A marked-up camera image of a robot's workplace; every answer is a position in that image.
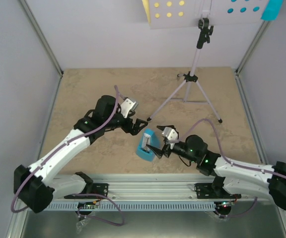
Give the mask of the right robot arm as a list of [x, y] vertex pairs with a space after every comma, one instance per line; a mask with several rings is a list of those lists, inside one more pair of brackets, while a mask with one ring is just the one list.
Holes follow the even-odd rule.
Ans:
[[268, 199], [286, 210], [286, 163], [278, 161], [275, 165], [262, 165], [237, 161], [210, 151], [198, 135], [192, 134], [180, 141], [173, 125], [158, 129], [162, 130], [163, 147], [148, 145], [148, 148], [158, 158], [175, 154], [195, 163], [200, 173], [214, 177], [214, 196], [249, 195]]

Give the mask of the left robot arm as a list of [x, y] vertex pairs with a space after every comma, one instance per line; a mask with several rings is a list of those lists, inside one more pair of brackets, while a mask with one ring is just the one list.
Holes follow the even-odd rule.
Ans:
[[82, 198], [93, 192], [92, 180], [83, 173], [69, 179], [55, 181], [59, 171], [78, 153], [92, 145], [105, 133], [120, 128], [132, 136], [143, 130], [148, 122], [133, 119], [137, 102], [125, 98], [103, 95], [94, 109], [79, 119], [73, 129], [54, 149], [30, 166], [14, 170], [13, 192], [15, 198], [25, 203], [35, 213], [43, 211], [53, 199], [78, 194]]

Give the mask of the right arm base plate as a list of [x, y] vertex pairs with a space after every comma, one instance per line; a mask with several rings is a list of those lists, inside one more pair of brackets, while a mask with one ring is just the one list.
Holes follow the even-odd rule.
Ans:
[[213, 187], [211, 183], [196, 183], [194, 191], [198, 199], [240, 199], [241, 194], [231, 194], [222, 187]]

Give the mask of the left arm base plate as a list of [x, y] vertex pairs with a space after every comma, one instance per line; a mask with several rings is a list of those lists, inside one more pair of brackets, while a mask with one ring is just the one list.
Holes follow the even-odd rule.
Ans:
[[96, 199], [100, 200], [99, 195], [108, 195], [109, 184], [108, 183], [92, 183], [87, 184], [83, 191], [80, 193], [80, 196], [75, 196], [73, 194], [64, 196], [64, 199]]

